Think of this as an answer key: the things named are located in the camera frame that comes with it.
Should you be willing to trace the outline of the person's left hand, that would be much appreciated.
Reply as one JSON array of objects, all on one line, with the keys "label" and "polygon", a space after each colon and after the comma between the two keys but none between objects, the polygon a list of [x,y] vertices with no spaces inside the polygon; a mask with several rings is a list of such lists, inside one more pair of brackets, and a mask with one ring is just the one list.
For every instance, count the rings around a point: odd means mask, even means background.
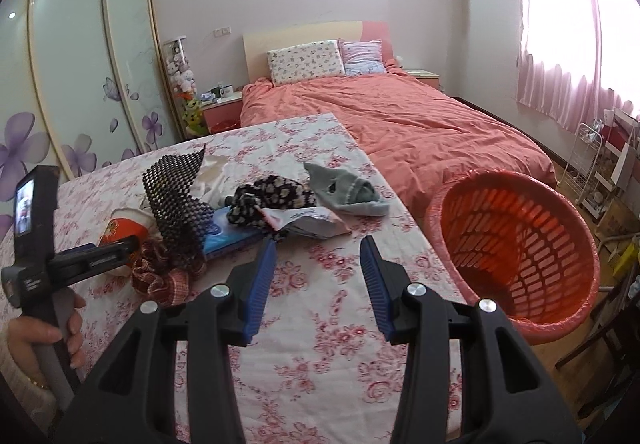
[{"label": "person's left hand", "polygon": [[[68,320],[68,337],[65,339],[67,352],[70,354],[70,366],[73,369],[81,368],[86,363],[86,354],[82,349],[84,344],[84,337],[81,334],[82,317],[79,312],[85,306],[85,299],[75,295],[75,310]],[[14,363],[30,380],[46,388],[49,385],[41,372],[34,346],[52,346],[62,339],[63,335],[58,328],[30,316],[20,316],[10,320],[6,333],[6,342]]]}]

